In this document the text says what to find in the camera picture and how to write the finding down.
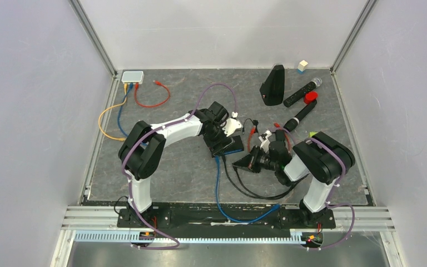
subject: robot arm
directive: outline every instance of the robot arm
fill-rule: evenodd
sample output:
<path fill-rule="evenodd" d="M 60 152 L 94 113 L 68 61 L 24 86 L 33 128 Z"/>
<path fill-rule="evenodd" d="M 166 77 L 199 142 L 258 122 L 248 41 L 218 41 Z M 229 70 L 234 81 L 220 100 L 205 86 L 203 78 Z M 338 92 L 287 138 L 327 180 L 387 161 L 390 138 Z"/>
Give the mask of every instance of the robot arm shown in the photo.
<path fill-rule="evenodd" d="M 253 147 L 247 156 L 234 162 L 233 166 L 255 173 L 262 168 L 272 170 L 279 182 L 286 186 L 295 186 L 307 174 L 312 174 L 309 190 L 300 201 L 299 208 L 302 210 L 304 223 L 313 224 L 326 211 L 325 201 L 341 175 L 341 165 L 323 147 L 311 140 L 295 145 L 295 155 L 291 159 L 284 142 L 277 140 L 277 133 L 278 131 L 276 141 L 273 142 L 268 140 L 270 132 L 261 135 L 261 146 Z M 344 145 L 323 132 L 317 133 L 313 138 L 338 156 L 346 168 L 345 172 L 354 165 L 354 155 Z"/>
<path fill-rule="evenodd" d="M 330 136 L 319 132 L 313 138 L 338 156 L 346 168 L 345 172 L 356 163 L 351 150 Z M 303 211 L 303 221 L 312 222 L 326 211 L 325 202 L 341 175 L 341 165 L 323 147 L 311 140 L 303 141 L 293 149 L 296 155 L 284 167 L 284 173 L 292 182 L 300 180 L 308 173 L 313 175 L 309 190 L 299 204 Z"/>
<path fill-rule="evenodd" d="M 185 119 L 189 113 L 173 121 Z M 241 123 L 235 119 L 236 116 L 224 119 L 227 116 L 228 111 L 214 102 L 209 108 L 196 110 L 194 116 L 184 123 L 157 131 L 145 140 L 146 147 L 140 146 L 134 150 L 127 161 L 125 172 L 131 177 L 130 186 L 139 212 L 144 212 L 151 206 L 150 176 L 158 168 L 164 148 L 182 139 L 202 135 L 212 156 L 222 153 L 234 143 L 230 136 L 241 128 Z M 136 123 L 120 148 L 118 157 L 123 161 L 129 150 L 144 134 L 170 122 L 172 121 L 151 125 L 144 121 Z"/>

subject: orange cable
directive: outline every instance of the orange cable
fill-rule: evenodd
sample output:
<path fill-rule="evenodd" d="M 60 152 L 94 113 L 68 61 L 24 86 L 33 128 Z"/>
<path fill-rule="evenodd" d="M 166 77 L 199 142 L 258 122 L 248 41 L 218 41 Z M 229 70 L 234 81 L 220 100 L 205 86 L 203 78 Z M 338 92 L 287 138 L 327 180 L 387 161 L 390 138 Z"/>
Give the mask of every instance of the orange cable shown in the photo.
<path fill-rule="evenodd" d="M 158 104 L 155 104 L 155 105 L 143 105 L 142 103 L 140 103 L 139 101 L 138 101 L 138 99 L 137 99 L 137 91 L 138 91 L 138 84 L 136 84 L 136 86 L 135 86 L 135 92 L 133 93 L 134 94 L 134 97 L 135 97 L 135 102 L 139 105 L 139 106 L 141 106 L 141 107 L 158 107 L 158 106 L 161 106 L 161 105 L 163 105 L 164 103 L 166 103 L 168 100 L 169 100 L 169 98 L 171 97 L 171 92 L 169 91 L 169 89 L 168 89 L 168 87 L 166 86 L 166 85 L 164 85 L 164 84 L 162 84 L 162 83 L 160 83 L 160 82 L 158 82 L 158 81 L 153 81 L 156 85 L 159 85 L 159 86 L 161 86 L 161 87 L 163 87 L 164 89 L 166 89 L 166 91 L 168 92 L 168 97 L 163 101 L 163 102 L 160 102 L 160 103 L 158 103 Z"/>

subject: small cube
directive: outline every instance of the small cube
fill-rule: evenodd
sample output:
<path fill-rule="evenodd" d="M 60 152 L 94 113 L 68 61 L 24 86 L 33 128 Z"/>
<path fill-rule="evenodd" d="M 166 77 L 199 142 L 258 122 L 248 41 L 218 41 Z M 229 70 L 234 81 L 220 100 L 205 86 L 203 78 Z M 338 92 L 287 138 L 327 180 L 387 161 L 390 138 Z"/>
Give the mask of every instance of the small cube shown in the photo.
<path fill-rule="evenodd" d="M 309 63 L 306 62 L 305 60 L 300 61 L 299 66 L 297 66 L 297 72 L 302 74 L 305 71 L 305 69 L 307 68 L 308 64 Z"/>

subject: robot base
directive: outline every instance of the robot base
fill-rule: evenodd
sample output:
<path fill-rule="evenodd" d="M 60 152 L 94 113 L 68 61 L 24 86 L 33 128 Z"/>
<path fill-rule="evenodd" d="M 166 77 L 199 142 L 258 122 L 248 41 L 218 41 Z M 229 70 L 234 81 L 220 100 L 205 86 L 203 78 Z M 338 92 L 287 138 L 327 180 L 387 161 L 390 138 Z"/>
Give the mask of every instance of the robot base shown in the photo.
<path fill-rule="evenodd" d="M 153 209 L 149 208 L 142 213 L 143 219 L 154 225 L 152 219 L 156 218 L 156 224 L 158 228 L 168 228 L 171 219 L 170 209 Z M 144 228 L 145 224 L 138 218 L 132 207 L 121 209 L 118 220 L 118 228 Z"/>
<path fill-rule="evenodd" d="M 311 220 L 304 219 L 304 211 L 301 209 L 281 209 L 279 211 L 281 217 L 281 227 L 290 229 L 317 229 L 318 224 L 321 224 L 322 229 L 336 228 L 335 216 L 330 209 L 323 209 L 317 212 Z"/>

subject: floor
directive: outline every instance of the floor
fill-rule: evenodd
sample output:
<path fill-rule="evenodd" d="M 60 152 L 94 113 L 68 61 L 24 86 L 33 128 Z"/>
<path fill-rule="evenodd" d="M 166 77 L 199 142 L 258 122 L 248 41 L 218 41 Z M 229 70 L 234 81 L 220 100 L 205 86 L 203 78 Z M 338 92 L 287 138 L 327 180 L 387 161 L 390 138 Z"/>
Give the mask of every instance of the floor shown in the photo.
<path fill-rule="evenodd" d="M 144 83 L 138 90 L 138 100 L 145 105 L 153 105 L 167 96 L 165 89 L 155 85 L 158 80 L 171 91 L 171 98 L 164 105 L 156 108 L 143 108 L 135 104 L 133 94 L 123 107 L 121 126 L 129 133 L 133 125 L 144 120 L 147 123 L 160 123 L 181 117 L 191 110 L 200 92 L 214 82 L 230 85 L 237 96 L 239 119 L 246 118 L 259 121 L 258 129 L 264 132 L 273 127 L 274 122 L 284 124 L 303 107 L 303 102 L 295 103 L 290 108 L 283 105 L 265 106 L 259 94 L 259 88 L 266 79 L 269 70 L 148 70 L 145 71 Z M 322 85 L 316 89 L 319 94 L 315 109 L 299 124 L 292 133 L 297 140 L 303 140 L 310 132 L 323 131 L 351 149 L 349 135 L 340 109 L 338 97 L 329 70 L 307 70 L 300 75 L 296 70 L 286 70 L 285 97 L 291 95 L 314 77 L 322 79 Z M 123 85 L 117 90 L 115 103 L 122 102 Z M 233 111 L 234 101 L 230 92 L 222 87 L 209 90 L 201 101 L 200 108 L 207 108 L 213 101 Z M 107 133 L 122 137 L 117 126 L 115 109 L 110 114 Z M 246 134 L 242 135 L 246 147 L 247 133 L 251 124 L 246 124 Z M 254 138 L 253 145 L 259 145 Z M 93 173 L 89 201 L 117 200 L 127 195 L 127 180 L 120 172 L 121 161 L 117 157 L 121 142 L 103 139 Z M 231 163 L 242 158 L 246 152 L 227 156 L 230 173 L 233 174 Z M 258 194 L 275 195 L 286 190 L 278 183 L 272 171 L 263 170 L 260 174 L 239 171 L 246 186 Z M 152 175 L 151 196 L 157 202 L 215 202 L 216 164 L 210 157 L 201 137 L 181 140 L 166 147 L 157 171 Z M 310 177 L 302 181 L 287 197 L 279 200 L 282 204 L 297 204 L 306 194 Z M 354 205 L 366 205 L 365 186 L 357 166 L 350 169 L 341 186 L 336 190 L 332 202 L 350 202 Z M 221 202 L 235 203 L 267 203 L 277 201 L 255 200 L 243 196 L 228 182 L 222 166 L 220 182 Z"/>
<path fill-rule="evenodd" d="M 326 233 L 324 242 L 341 237 L 342 233 Z M 123 243 L 75 242 L 68 266 L 390 266 L 382 238 L 375 232 L 353 233 L 343 245 L 308 253 L 302 246 L 291 244 L 182 246 L 184 249 L 174 253 L 136 250 Z"/>

